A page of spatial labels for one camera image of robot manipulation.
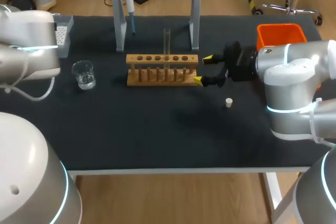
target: black table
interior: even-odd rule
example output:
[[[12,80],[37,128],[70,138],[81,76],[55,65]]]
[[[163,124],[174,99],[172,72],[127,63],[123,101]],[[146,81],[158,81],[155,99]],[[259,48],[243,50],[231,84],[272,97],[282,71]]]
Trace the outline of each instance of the black table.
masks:
[[[261,23],[297,23],[307,39],[320,40],[310,17],[208,16],[201,17],[199,58],[220,54],[228,41],[255,45]],[[113,18],[76,17],[69,57],[51,95],[31,102],[12,92],[0,94],[0,111],[19,115],[36,125],[68,170],[171,168],[166,171],[235,172],[307,169],[328,148],[313,141],[275,138],[265,108],[260,81],[218,87],[127,87],[126,54],[161,54],[163,29],[171,29],[171,53],[190,51],[188,17],[136,17],[136,36],[128,29],[125,52],[115,51]],[[71,75],[78,60],[94,65],[97,85],[79,90]],[[214,75],[220,65],[197,67],[198,75]],[[48,80],[21,84],[40,95]],[[329,82],[317,97],[332,98]],[[230,109],[226,98],[233,99]]]

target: wooden test tube rack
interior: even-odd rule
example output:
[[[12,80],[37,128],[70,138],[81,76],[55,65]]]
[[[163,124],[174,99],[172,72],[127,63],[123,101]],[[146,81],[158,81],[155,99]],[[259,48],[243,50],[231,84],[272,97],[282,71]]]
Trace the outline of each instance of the wooden test tube rack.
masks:
[[[197,76],[198,55],[127,55],[130,65],[127,77],[128,86],[195,86],[193,77]],[[169,65],[170,68],[144,68],[141,65]]]

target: glass test tube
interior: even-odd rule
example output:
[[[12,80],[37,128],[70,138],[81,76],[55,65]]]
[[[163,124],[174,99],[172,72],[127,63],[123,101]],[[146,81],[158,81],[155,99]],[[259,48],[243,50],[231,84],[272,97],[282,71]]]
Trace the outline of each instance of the glass test tube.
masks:
[[[164,60],[169,61],[170,59],[170,29],[163,29],[163,55]],[[169,71],[169,63],[164,64],[163,68],[168,69]]]

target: orange container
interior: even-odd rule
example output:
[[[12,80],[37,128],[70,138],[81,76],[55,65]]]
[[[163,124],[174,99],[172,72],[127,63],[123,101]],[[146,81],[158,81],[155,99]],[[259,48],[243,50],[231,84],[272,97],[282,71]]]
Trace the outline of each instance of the orange container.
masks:
[[[257,27],[257,50],[286,44],[307,42],[297,24],[261,24]]]

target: small white cap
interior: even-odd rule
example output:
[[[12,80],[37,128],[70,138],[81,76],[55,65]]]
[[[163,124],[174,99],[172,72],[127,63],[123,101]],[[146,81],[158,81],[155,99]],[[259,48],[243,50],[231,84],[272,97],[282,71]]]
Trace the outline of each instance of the small white cap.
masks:
[[[231,105],[232,105],[232,102],[233,102],[233,100],[231,98],[226,98],[226,100],[225,100],[226,107],[230,108]]]

